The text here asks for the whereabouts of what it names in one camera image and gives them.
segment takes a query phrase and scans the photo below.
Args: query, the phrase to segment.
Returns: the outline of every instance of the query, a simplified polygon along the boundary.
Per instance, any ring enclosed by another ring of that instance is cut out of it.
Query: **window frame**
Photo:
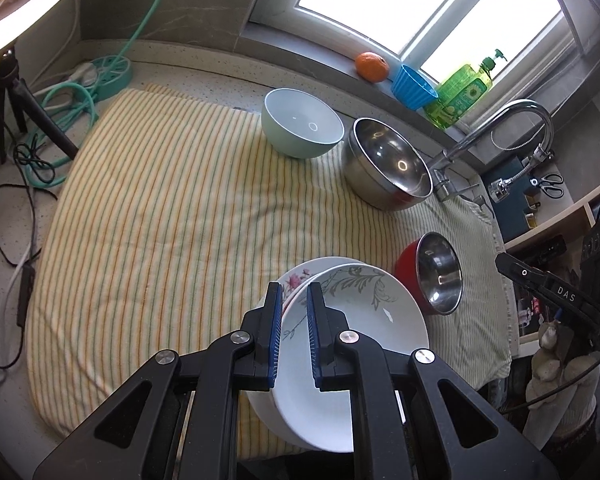
[[[350,59],[355,59],[362,52],[375,52],[389,64],[389,79],[393,79],[400,65],[405,63],[420,70],[425,78],[435,84],[436,81],[421,70],[423,63],[479,0],[445,0],[399,53],[389,51],[346,25],[298,7],[299,1],[257,0],[250,20],[295,34]],[[494,79],[491,91],[459,121],[459,128],[471,130],[509,100],[524,95],[574,45],[569,23],[559,12],[525,50],[510,60]]]

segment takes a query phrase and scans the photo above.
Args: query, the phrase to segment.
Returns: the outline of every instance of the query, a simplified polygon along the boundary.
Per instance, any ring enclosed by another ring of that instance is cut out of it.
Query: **white plate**
[[[282,301],[283,304],[290,299],[292,294],[304,283],[308,278],[312,278],[325,270],[337,267],[342,264],[360,263],[353,258],[345,258],[344,256],[326,256],[324,258],[316,258],[304,262],[285,274],[280,276],[276,281],[282,285]],[[264,305],[265,296],[262,296],[256,307]],[[317,449],[299,438],[286,424],[280,416],[280,412],[276,407],[271,392],[247,392],[249,402],[253,406],[253,410],[258,415],[258,418],[278,437],[294,446],[303,447],[305,449]]]
[[[343,311],[351,329],[374,338],[383,348],[410,354],[429,347],[418,305],[388,272],[365,264],[346,264],[316,276],[316,280],[322,284],[325,304]],[[321,392],[314,387],[302,290],[282,317],[272,396],[285,425],[311,448],[353,451],[349,393]]]

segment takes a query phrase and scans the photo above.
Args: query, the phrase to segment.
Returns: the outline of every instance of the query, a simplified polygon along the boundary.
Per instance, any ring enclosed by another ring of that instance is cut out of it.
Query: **striped tablecloth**
[[[464,277],[456,313],[426,320],[431,348],[476,388],[505,377],[510,320],[479,211],[435,197],[378,211],[347,187],[340,146],[294,160],[258,114],[125,90],[80,149],[43,245],[26,338],[34,405],[66,435],[159,349],[186,354],[237,329],[287,269],[341,255],[392,270],[430,230]],[[241,396],[240,459],[295,451]]]

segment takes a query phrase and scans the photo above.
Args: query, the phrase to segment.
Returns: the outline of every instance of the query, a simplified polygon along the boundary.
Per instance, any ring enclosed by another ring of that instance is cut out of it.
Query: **tripod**
[[[18,129],[22,134],[27,133],[27,123],[24,114],[27,114],[36,126],[51,141],[60,148],[71,160],[78,154],[77,146],[69,140],[64,132],[53,122],[51,117],[40,106],[36,98],[29,91],[23,79],[20,79],[18,60],[15,56],[13,45],[0,53],[0,163],[7,160],[7,151],[4,142],[4,100],[5,93],[9,96],[9,102],[13,115],[16,119]]]

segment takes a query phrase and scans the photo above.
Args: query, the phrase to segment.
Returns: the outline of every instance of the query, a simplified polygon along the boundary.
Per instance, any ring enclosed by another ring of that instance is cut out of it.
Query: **tripod leg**
[[[0,164],[7,161],[7,150],[4,145],[4,88],[0,86]]]
[[[31,120],[60,148],[71,160],[78,154],[77,146],[69,140],[64,132],[53,122],[44,108],[40,106],[36,98],[21,79],[16,79],[10,88],[10,96],[15,99],[16,105],[26,113]]]
[[[13,91],[11,88],[7,88],[7,93],[9,95],[9,102],[11,103],[11,110],[13,110],[13,115],[16,118],[16,124],[18,125],[18,129],[21,134],[27,133],[27,121],[24,120],[24,113],[22,112],[22,108],[18,105],[16,98],[13,95]]]

